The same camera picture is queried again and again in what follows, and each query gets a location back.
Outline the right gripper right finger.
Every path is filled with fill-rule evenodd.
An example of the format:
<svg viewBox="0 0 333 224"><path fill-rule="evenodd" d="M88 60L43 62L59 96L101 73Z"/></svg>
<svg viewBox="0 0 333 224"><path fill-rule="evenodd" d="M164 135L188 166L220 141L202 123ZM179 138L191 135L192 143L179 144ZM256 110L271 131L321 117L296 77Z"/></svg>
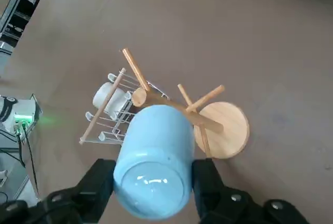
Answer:
<svg viewBox="0 0 333 224"><path fill-rule="evenodd" d="M288 201L259 205L249 193L225 186L210 158L194 160L191 172L199 223L308 223Z"/></svg>

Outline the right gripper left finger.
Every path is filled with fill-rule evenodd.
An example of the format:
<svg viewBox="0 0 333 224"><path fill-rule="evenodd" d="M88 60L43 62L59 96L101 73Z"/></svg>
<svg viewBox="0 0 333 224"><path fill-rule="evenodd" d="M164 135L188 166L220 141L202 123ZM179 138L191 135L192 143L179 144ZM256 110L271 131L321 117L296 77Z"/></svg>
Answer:
<svg viewBox="0 0 333 224"><path fill-rule="evenodd" d="M113 193L114 160L98 159L80 182L54 191L36 205L1 204L1 223L98 223Z"/></svg>

